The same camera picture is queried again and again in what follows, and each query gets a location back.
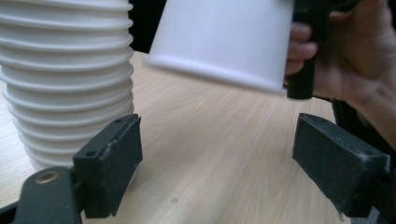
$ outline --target wood grain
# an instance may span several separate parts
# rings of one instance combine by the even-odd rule
[[[144,160],[117,215],[84,223],[342,223],[290,157],[298,114],[333,120],[329,103],[158,72],[142,66],[145,57],[132,58]],[[0,106],[4,206],[34,170],[4,98]]]

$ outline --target stacked white cup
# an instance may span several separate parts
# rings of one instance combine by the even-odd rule
[[[0,1],[3,94],[33,166],[73,155],[134,113],[128,0]]]

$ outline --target table surface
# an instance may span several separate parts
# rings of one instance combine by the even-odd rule
[[[155,71],[146,56],[131,60],[144,160],[117,215],[84,223],[343,223],[291,158],[298,114],[333,120],[329,103]],[[2,95],[0,124],[3,207],[35,170]]]

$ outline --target finger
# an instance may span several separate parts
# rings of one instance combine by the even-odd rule
[[[309,25],[299,22],[291,24],[290,40],[306,42],[312,35],[312,29]]]
[[[299,72],[304,66],[303,60],[288,60],[286,62],[285,75],[289,76]]]
[[[314,42],[301,43],[289,42],[288,60],[307,60],[312,58],[318,51],[318,44]]]

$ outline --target white plastic cup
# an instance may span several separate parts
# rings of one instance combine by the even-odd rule
[[[134,113],[128,0],[1,0],[0,78],[37,170]]]
[[[259,91],[282,89],[294,0],[168,0],[145,64]]]

